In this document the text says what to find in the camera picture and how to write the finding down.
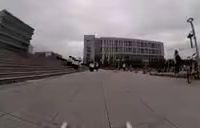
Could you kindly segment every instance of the cloudy sky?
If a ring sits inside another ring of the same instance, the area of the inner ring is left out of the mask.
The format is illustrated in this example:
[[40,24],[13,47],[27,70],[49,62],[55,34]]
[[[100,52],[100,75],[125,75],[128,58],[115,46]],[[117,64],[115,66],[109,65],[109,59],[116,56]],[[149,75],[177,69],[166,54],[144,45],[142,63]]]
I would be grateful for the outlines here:
[[82,56],[84,34],[158,40],[166,57],[189,54],[188,17],[200,45],[200,0],[0,0],[2,9],[36,29],[35,50],[65,57]]

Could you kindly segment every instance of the gray building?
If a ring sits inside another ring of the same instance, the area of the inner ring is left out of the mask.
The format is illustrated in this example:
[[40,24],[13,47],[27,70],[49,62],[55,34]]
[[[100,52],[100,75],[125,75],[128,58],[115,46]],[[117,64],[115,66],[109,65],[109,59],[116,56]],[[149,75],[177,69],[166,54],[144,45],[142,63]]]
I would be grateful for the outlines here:
[[164,58],[164,45],[159,41],[84,35],[84,57],[90,61],[142,60],[145,63]]
[[9,13],[0,12],[0,47],[28,52],[34,29]]

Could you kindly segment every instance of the street lamp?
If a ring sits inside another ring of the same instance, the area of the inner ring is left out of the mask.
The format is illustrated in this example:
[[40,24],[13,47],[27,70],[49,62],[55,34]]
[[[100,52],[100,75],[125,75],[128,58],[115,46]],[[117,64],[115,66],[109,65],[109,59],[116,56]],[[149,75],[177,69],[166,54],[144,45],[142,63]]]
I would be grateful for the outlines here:
[[190,34],[188,35],[187,38],[189,38],[190,41],[192,41],[192,38],[194,39],[195,48],[196,48],[197,70],[199,71],[199,69],[200,69],[200,55],[199,55],[199,48],[198,48],[198,45],[197,45],[197,39],[196,39],[196,33],[195,33],[193,21],[194,21],[193,18],[187,19],[187,22],[190,24],[191,29],[192,29],[192,33],[190,33]]

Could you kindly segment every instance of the pavement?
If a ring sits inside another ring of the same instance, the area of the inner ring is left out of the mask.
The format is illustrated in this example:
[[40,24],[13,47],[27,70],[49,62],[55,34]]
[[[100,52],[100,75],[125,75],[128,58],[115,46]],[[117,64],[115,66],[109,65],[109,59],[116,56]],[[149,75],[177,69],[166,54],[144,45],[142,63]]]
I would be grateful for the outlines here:
[[165,77],[176,77],[176,78],[185,78],[186,79],[186,72],[180,72],[179,74],[174,74],[174,72],[151,72],[150,75],[155,76],[165,76]]
[[0,86],[0,128],[200,128],[200,81],[80,72]]

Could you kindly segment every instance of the concrete steps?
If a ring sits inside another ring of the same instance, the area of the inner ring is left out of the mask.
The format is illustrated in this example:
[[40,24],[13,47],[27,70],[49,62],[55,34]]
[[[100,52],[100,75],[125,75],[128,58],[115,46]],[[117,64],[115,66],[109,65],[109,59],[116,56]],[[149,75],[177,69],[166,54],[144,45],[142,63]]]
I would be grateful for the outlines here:
[[55,58],[0,48],[0,85],[77,72]]
[[40,74],[40,75],[26,75],[26,76],[19,76],[19,77],[4,77],[4,78],[0,78],[0,85],[22,82],[22,81],[26,81],[26,80],[41,79],[41,78],[57,76],[57,75],[65,75],[65,74],[69,74],[69,73],[75,73],[75,71],[47,73],[47,74]]
[[31,71],[31,72],[0,72],[0,78],[7,77],[19,77],[19,76],[28,76],[28,75],[40,75],[40,74],[51,74],[62,72],[60,70],[49,70],[49,71]]

